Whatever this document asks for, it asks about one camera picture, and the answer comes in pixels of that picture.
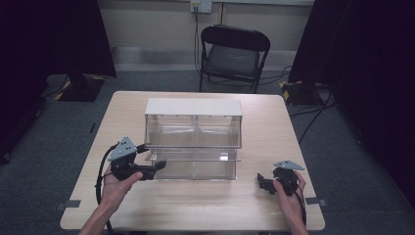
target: electrical outlet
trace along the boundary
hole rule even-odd
[[[195,12],[195,9],[197,12],[200,12],[201,6],[201,1],[190,1],[190,12]]]
[[[211,2],[210,1],[203,1],[201,3],[201,13],[211,13]]]

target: black cable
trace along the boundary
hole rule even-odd
[[[337,102],[333,102],[333,104],[331,104],[331,105],[327,106],[326,108],[324,108],[324,110],[327,110],[327,109],[329,109],[329,108],[332,108],[332,107],[334,107],[336,104],[337,104]],[[295,114],[290,115],[290,118],[291,118],[291,119],[293,119],[293,118],[295,118],[296,116],[306,115],[306,114],[311,114],[311,113],[315,113],[315,112],[319,112],[319,111],[321,111],[321,109],[316,109],[316,110],[312,110],[312,111],[306,111],[306,112],[302,112],[302,113],[295,113]]]
[[[310,126],[312,126],[312,124],[315,122],[315,120],[323,113],[323,111],[325,109],[327,109],[327,104],[329,103],[329,100],[332,97],[332,94],[333,94],[333,90],[330,91],[329,97],[327,98],[326,102],[324,103],[323,108],[320,108],[320,110],[318,110],[319,111],[318,114],[311,120],[311,122],[308,124],[307,128],[305,129],[305,131],[302,133],[301,138],[299,140],[299,144],[301,144],[301,141],[304,138],[304,135],[308,131],[308,129],[310,128]]]
[[[319,111],[319,110],[320,110],[320,109],[318,109],[318,110],[314,109],[314,107],[313,107],[313,106],[309,106],[309,107],[302,107],[301,109],[296,110],[296,112],[295,112],[294,114],[291,114],[291,115],[290,115],[290,119],[294,119],[295,117],[300,116],[300,115],[309,114],[309,113],[314,113],[314,112],[317,112],[317,111]]]
[[[271,78],[276,78],[276,79],[273,79],[271,81],[267,81],[267,82],[260,83],[259,85],[270,84],[270,83],[273,83],[275,81],[278,81],[278,80],[282,79],[285,75],[290,74],[289,72],[284,72],[289,67],[290,66],[287,66],[287,67],[283,68],[283,71],[279,75],[268,76],[268,77],[262,77],[262,78],[260,78],[259,80],[271,79]],[[232,81],[235,81],[233,79],[222,79],[222,80],[213,81],[213,80],[209,80],[209,79],[207,79],[207,78],[204,77],[204,81],[210,82],[210,83],[213,83],[213,84],[226,85],[226,86],[234,86],[234,87],[238,87],[238,86],[251,86],[250,84],[226,84],[226,83],[224,83],[224,82],[232,82]]]
[[[196,22],[196,29],[195,29],[195,42],[194,42],[194,49],[193,49],[193,55],[195,60],[195,67],[198,74],[201,74],[201,66],[199,63],[199,19],[198,19],[198,13],[199,9],[197,7],[193,7],[193,10],[195,12],[195,22]]]
[[[52,92],[51,92],[51,93],[49,93],[49,94],[46,94],[46,95],[42,96],[42,98],[49,97],[49,96],[51,96],[51,95],[55,94],[56,92],[58,92],[59,90],[61,90],[61,89],[65,86],[65,84],[67,83],[67,80],[68,80],[68,74],[65,76],[64,81],[63,81],[63,82],[62,82],[62,84],[58,87],[58,89],[56,89],[55,91],[52,91]]]
[[[104,177],[107,176],[107,174],[104,175],[104,176],[102,176],[102,173],[103,173],[103,170],[104,170],[105,159],[107,158],[108,154],[112,150],[114,150],[116,148],[117,145],[118,145],[118,143],[115,144],[115,145],[113,145],[113,146],[111,146],[110,149],[107,150],[107,152],[105,153],[104,157],[101,160],[100,169],[98,171],[97,184],[95,185],[95,195],[97,197],[97,203],[98,203],[98,205],[101,204],[101,187],[102,187],[102,182],[103,182]],[[108,233],[109,234],[114,234],[113,227],[111,226],[111,223],[110,223],[109,220],[107,221],[107,229],[108,229]]]
[[[304,223],[304,225],[306,225],[307,224],[307,212],[305,211],[305,199],[304,199],[304,194],[302,193],[301,187],[297,184],[298,187],[300,188],[302,197],[300,197],[300,195],[297,193],[297,191],[294,190],[293,187],[291,187],[291,185],[284,178],[280,177],[279,179],[281,181],[283,181],[282,183],[284,183],[286,186],[288,186],[290,188],[290,190],[293,191],[293,193],[296,195],[297,200],[299,201],[300,207],[301,207],[302,222]]]
[[[222,7],[220,9],[220,24],[223,23],[223,9],[225,8],[225,3],[222,2]]]

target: wooden tabletop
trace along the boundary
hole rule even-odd
[[[145,110],[149,98],[236,99],[243,111],[241,161],[236,180],[147,180],[133,185],[112,216],[115,230],[141,231],[276,231],[287,230],[277,196],[259,189],[256,174],[272,178],[274,163],[291,160],[305,167],[304,196],[315,197],[282,97],[277,95],[140,92],[114,94],[94,143],[73,189],[71,200],[79,208],[67,208],[64,229],[80,229],[97,207],[95,183],[106,151],[123,136],[135,145],[144,143]],[[150,165],[146,154],[135,163]],[[325,226],[319,205],[306,205],[307,229]]]

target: transparent storage container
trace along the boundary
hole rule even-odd
[[[147,161],[167,161],[159,179],[236,179],[237,150],[202,148],[152,149]]]
[[[156,178],[235,179],[242,148],[239,100],[151,98],[147,161],[167,161]]]

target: gray carpet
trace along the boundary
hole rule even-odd
[[[263,76],[278,74],[267,71]],[[45,94],[64,78],[50,76]],[[240,85],[205,83],[204,92],[251,93],[249,86]],[[40,118],[11,152],[11,162],[0,165],[0,234],[76,234],[61,229],[63,211],[56,206],[69,199],[114,92],[196,92],[198,88],[195,71],[124,71],[118,78],[108,78],[95,103],[48,97]],[[322,96],[327,97],[327,92],[322,90]],[[281,91],[272,82],[259,86],[257,93]],[[288,107],[290,114],[313,109]],[[316,114],[293,117],[299,139]],[[312,234],[415,234],[414,211],[358,142],[357,131],[337,106],[324,110],[304,135],[300,147],[306,167],[317,196],[328,202],[322,208],[326,228]]]

